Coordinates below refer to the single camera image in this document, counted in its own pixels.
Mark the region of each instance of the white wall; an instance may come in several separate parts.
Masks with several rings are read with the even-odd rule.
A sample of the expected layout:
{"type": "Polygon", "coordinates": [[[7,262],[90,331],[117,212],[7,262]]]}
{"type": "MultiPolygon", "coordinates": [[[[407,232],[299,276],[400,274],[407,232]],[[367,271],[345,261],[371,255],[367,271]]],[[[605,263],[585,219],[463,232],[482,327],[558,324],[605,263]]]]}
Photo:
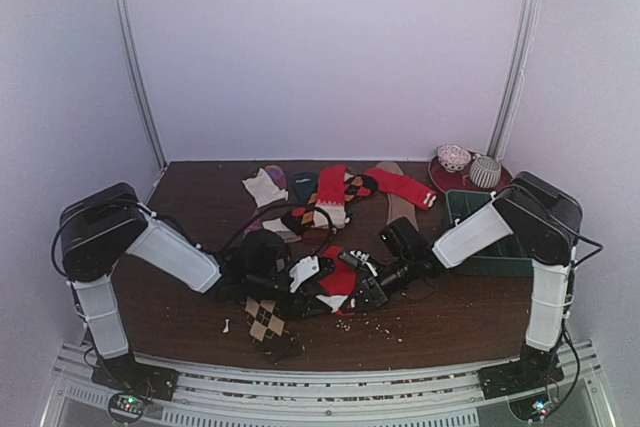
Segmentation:
{"type": "Polygon", "coordinates": [[[485,150],[521,0],[129,0],[171,160],[485,150]]]}
{"type": "Polygon", "coordinates": [[[0,424],[34,425],[63,339],[81,325],[48,259],[60,210],[156,167],[112,0],[0,0],[0,424]]]}
{"type": "Polygon", "coordinates": [[[571,325],[640,418],[640,0],[543,0],[505,162],[578,197],[605,244],[581,267],[571,325]]]}

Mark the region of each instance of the brown wooden surface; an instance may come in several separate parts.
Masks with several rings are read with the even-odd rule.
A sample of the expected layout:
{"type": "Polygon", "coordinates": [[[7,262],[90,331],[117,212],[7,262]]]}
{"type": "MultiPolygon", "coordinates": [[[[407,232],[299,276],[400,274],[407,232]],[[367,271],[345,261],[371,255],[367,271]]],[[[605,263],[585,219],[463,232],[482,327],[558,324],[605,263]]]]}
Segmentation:
{"type": "MultiPolygon", "coordinates": [[[[242,178],[266,162],[174,162],[150,206],[176,217],[198,242],[220,248],[254,212],[242,178]]],[[[319,171],[335,162],[277,162],[287,176],[319,171]]],[[[347,162],[355,173],[375,162],[347,162]]],[[[426,163],[400,163],[405,174],[427,181],[426,163]]],[[[433,238],[442,231],[444,196],[418,211],[420,231],[433,238]]],[[[353,220],[333,244],[389,254],[377,232],[387,218],[387,196],[377,193],[353,206],[353,220]]],[[[299,244],[303,255],[312,245],[299,244]]],[[[531,280],[462,277],[452,273],[411,285],[377,312],[345,318],[326,316],[293,322],[304,354],[274,367],[255,350],[245,314],[234,303],[216,303],[178,280],[135,258],[121,261],[114,286],[131,345],[137,352],[210,364],[284,370],[406,369],[499,359],[519,352],[524,339],[531,280]],[[230,332],[222,334],[224,319],[230,332]]]]}

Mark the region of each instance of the striped ceramic cup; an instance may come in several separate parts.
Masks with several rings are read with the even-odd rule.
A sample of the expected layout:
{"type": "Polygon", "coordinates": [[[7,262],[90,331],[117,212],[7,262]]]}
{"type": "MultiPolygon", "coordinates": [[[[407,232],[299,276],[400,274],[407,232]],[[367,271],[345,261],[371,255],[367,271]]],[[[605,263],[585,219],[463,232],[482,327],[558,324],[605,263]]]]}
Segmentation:
{"type": "Polygon", "coordinates": [[[474,185],[481,189],[492,189],[500,182],[502,167],[486,155],[479,155],[471,164],[469,178],[474,185]]]}

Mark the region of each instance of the white sock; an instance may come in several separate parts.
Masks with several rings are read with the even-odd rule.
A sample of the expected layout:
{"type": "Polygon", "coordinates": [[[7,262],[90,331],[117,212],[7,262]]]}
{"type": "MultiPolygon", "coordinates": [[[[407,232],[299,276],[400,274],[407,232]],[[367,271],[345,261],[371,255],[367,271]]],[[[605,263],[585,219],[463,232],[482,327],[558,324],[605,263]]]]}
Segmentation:
{"type": "Polygon", "coordinates": [[[288,192],[278,188],[264,169],[258,170],[255,177],[245,179],[242,183],[255,199],[258,208],[269,205],[276,200],[287,200],[288,198],[288,192]]]}
{"type": "MultiPolygon", "coordinates": [[[[331,222],[333,223],[333,226],[335,228],[342,229],[347,224],[347,213],[344,210],[344,205],[322,204],[320,202],[317,202],[316,207],[324,210],[327,214],[329,214],[329,217],[331,217],[331,222]]],[[[329,221],[321,212],[314,210],[313,226],[326,229],[329,227],[329,221]]]]}

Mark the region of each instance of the ceramic cup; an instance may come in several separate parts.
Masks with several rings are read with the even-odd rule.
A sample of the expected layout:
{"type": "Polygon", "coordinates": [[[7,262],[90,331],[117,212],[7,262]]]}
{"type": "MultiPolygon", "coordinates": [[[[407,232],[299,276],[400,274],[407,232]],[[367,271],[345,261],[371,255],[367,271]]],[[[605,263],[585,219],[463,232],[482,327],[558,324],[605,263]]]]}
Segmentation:
{"type": "Polygon", "coordinates": [[[500,182],[502,167],[486,155],[479,155],[471,164],[469,178],[474,185],[481,189],[492,189],[500,182]]]}
{"type": "Polygon", "coordinates": [[[438,147],[438,161],[447,172],[460,172],[471,162],[471,154],[457,145],[444,144],[438,147]]]}

